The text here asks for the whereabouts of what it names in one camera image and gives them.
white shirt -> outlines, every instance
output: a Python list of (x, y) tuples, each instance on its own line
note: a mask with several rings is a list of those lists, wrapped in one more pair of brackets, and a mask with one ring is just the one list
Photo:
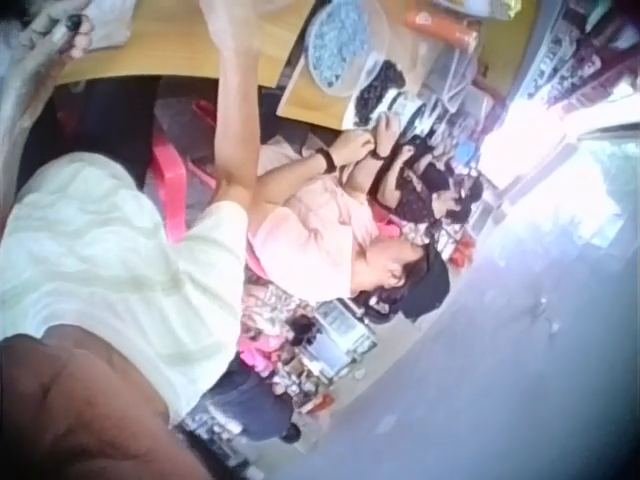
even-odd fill
[(170, 244), (122, 167), (62, 157), (20, 192), (0, 243), (0, 338), (82, 327), (140, 370), (175, 423), (235, 355), (247, 224), (216, 203)]

